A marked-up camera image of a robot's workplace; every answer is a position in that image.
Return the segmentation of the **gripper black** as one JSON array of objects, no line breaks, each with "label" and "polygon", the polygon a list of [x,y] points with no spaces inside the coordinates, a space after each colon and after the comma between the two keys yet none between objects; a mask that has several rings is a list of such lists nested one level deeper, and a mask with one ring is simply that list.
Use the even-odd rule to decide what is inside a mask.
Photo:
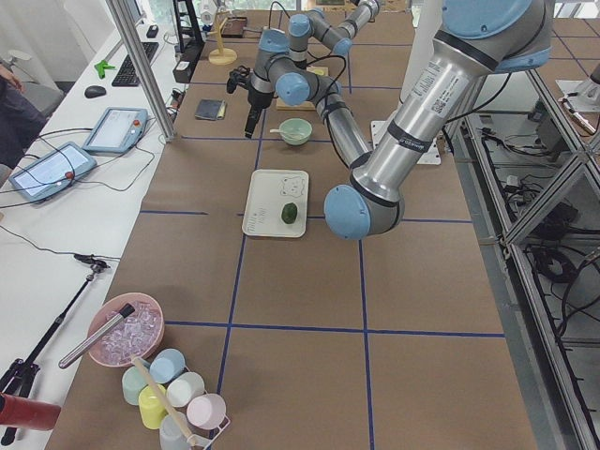
[{"label": "gripper black", "polygon": [[252,83],[248,85],[247,100],[250,105],[250,110],[247,115],[245,124],[245,137],[252,138],[255,128],[261,119],[261,111],[268,109],[273,100],[273,92],[264,92],[262,89],[255,87]]}]

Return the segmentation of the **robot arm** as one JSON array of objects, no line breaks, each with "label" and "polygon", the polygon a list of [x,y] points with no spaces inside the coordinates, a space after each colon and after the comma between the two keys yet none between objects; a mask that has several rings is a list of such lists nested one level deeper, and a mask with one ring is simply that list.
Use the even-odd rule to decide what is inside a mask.
[{"label": "robot arm", "polygon": [[373,22],[382,9],[381,1],[361,0],[353,3],[354,11],[339,25],[327,21],[323,11],[318,8],[291,16],[288,25],[289,55],[297,67],[308,66],[308,41],[311,38],[321,42],[333,55],[348,54],[360,29]]},{"label": "robot arm", "polygon": [[319,10],[295,14],[286,31],[262,31],[247,79],[251,137],[274,98],[295,106],[312,103],[327,126],[350,181],[333,187],[324,201],[330,230],[358,240],[386,233],[400,221],[403,181],[449,120],[473,83],[494,73],[538,68],[550,54],[554,5],[550,1],[444,1],[433,53],[401,102],[376,146],[370,146],[330,77],[306,69],[308,42],[317,39],[343,56],[359,30],[380,12],[377,1],[359,1],[339,25]]}]

